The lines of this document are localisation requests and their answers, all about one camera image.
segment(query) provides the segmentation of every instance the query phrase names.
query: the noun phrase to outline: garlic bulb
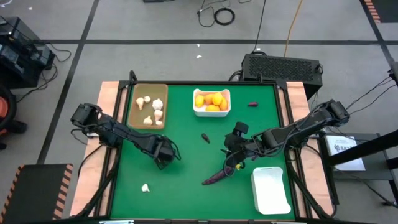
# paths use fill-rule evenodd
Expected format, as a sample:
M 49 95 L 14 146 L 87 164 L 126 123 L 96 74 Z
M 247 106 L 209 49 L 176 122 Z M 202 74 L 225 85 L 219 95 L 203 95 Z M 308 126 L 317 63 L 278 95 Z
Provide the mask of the garlic bulb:
M 144 97 L 144 102 L 145 103 L 149 103 L 150 102 L 150 97 L 149 96 L 145 96 Z
M 152 120 L 150 119 L 150 116 L 144 119 L 144 125 L 152 125 Z
M 155 110 L 155 121 L 158 121 L 162 118 L 163 116 L 163 111 L 161 110 Z
M 138 104 L 139 110 L 142 110 L 142 106 L 144 106 L 144 99 L 140 97 L 136 100 L 136 103 Z
M 147 184 L 144 184 L 144 185 L 141 187 L 141 190 L 142 190 L 142 192 L 149 192 L 149 187 L 148 187 L 148 185 L 147 185 Z
M 152 102 L 152 107 L 154 110 L 161 110 L 163 108 L 163 102 L 160 99 L 154 100 Z

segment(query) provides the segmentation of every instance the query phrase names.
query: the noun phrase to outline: black mat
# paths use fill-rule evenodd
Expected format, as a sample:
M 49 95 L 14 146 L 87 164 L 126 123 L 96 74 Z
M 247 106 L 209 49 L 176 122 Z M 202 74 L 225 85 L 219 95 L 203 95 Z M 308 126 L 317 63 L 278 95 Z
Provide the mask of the black mat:
M 380 22 L 398 22 L 397 0 L 372 0 L 380 17 Z
M 72 169 L 71 164 L 18 167 L 0 224 L 61 219 Z

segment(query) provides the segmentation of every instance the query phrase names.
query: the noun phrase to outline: lemon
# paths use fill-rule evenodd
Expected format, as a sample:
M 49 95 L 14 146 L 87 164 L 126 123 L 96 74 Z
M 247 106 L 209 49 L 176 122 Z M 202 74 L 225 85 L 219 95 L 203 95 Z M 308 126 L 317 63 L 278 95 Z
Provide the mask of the lemon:
M 212 93 L 207 94 L 205 96 L 205 102 L 206 102 L 207 105 L 210 105 L 210 104 L 213 103 L 213 96 L 214 96 L 214 94 L 212 94 Z
M 206 111 L 220 111 L 220 108 L 216 105 L 208 105 Z
M 213 96 L 213 104 L 218 106 L 221 104 L 221 101 L 223 101 L 223 95 L 221 93 L 216 93 Z
M 205 104 L 205 97 L 202 95 L 197 95 L 195 98 L 195 106 L 200 108 L 203 106 L 203 104 Z
M 228 110 L 228 101 L 224 97 L 220 103 L 220 110 Z

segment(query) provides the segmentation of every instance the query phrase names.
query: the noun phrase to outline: white plastic box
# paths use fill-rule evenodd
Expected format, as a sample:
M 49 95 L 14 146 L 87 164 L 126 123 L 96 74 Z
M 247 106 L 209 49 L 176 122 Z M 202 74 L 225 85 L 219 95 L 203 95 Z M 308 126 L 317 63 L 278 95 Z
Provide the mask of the white plastic box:
M 283 172 L 280 167 L 260 167 L 253 170 L 251 184 L 254 205 L 263 215 L 287 214 L 291 210 L 286 199 Z
M 201 108 L 198 108 L 195 106 L 195 98 L 197 95 L 203 95 L 206 96 L 207 94 L 211 93 L 218 93 L 220 92 L 223 97 L 228 101 L 228 109 L 226 111 L 206 111 L 206 104 L 204 104 Z M 200 117 L 225 117 L 228 115 L 229 111 L 231 110 L 231 93 L 229 90 L 225 89 L 223 91 L 201 91 L 199 89 L 195 89 L 193 91 L 193 100 L 192 100 L 192 105 L 193 105 L 193 111 L 197 116 Z

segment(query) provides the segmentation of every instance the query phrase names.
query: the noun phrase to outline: green table surface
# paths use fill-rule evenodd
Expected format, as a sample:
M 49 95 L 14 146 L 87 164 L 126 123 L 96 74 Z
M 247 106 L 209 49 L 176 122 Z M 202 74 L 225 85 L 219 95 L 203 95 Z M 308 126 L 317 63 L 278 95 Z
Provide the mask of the green table surface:
M 192 109 L 193 91 L 231 92 L 231 111 L 225 118 L 197 117 Z M 257 101 L 257 108 L 248 103 Z M 278 219 L 293 220 L 294 212 L 284 154 L 247 161 L 246 168 L 213 185 L 201 183 L 222 169 L 224 136 L 236 122 L 249 126 L 246 138 L 279 126 L 273 86 L 260 85 L 169 85 L 167 116 L 163 130 L 140 130 L 168 136 L 180 149 L 182 160 L 164 170 L 137 150 L 133 143 L 122 146 L 111 218 L 161 219 Z M 210 144 L 201 138 L 206 133 Z M 262 215 L 254 206 L 251 174 L 257 167 L 281 167 L 287 201 L 292 208 L 283 215 Z M 149 193 L 141 191 L 148 184 Z

